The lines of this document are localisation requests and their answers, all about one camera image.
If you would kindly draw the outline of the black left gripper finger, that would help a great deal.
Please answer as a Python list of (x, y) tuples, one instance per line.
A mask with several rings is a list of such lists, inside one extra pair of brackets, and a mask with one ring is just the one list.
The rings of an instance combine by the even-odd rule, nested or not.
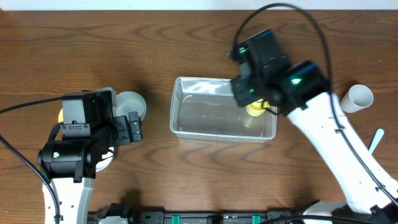
[(130, 122), (132, 142), (139, 142), (143, 140), (142, 128), (140, 121)]
[(128, 118), (129, 118), (129, 122), (130, 123), (134, 123), (134, 124), (141, 124), (142, 123), (141, 118), (139, 117), (137, 111), (133, 111), (133, 112), (128, 113)]

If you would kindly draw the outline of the grey plastic bowl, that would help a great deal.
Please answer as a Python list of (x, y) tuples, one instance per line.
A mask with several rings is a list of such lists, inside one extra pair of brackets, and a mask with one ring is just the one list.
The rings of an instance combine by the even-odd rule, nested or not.
[(130, 112), (137, 112), (141, 120), (146, 116), (147, 104), (145, 99), (133, 91), (125, 91), (117, 96), (117, 105), (113, 109), (114, 116), (128, 116)]

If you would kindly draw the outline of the yellow plastic bowl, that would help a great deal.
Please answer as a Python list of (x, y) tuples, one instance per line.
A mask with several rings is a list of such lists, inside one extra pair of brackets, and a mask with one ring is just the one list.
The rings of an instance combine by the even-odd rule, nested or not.
[(58, 122), (62, 123), (63, 122), (63, 110), (60, 110), (59, 114), (58, 114)]

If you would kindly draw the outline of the yellow plastic cup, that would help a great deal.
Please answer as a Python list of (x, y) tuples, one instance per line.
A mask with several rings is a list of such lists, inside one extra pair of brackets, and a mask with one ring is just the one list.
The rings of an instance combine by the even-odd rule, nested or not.
[(246, 106), (246, 112), (252, 117), (258, 117), (270, 107), (270, 104), (265, 99), (257, 100)]

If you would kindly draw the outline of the grey plastic cup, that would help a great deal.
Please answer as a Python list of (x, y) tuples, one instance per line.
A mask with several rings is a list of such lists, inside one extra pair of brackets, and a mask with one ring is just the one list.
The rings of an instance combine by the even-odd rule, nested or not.
[(341, 109), (346, 113), (355, 113), (372, 105), (374, 95), (364, 85), (353, 85), (341, 100)]

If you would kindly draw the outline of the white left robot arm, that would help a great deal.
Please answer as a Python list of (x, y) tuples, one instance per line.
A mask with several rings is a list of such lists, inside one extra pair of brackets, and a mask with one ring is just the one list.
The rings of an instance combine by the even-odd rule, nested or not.
[(143, 139), (146, 103), (133, 92), (111, 87), (65, 95), (58, 123), (39, 151), (45, 222), (88, 223), (97, 172), (113, 161), (115, 149)]

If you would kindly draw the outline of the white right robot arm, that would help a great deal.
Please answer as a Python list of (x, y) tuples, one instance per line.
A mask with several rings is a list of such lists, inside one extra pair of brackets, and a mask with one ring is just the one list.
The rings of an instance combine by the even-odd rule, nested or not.
[(286, 116), (313, 144), (338, 181), (349, 212), (397, 213), (397, 181), (373, 158), (346, 117), (330, 81), (309, 61), (292, 65), (274, 33), (236, 44), (234, 79), (180, 77), (170, 129), (180, 138), (264, 143)]

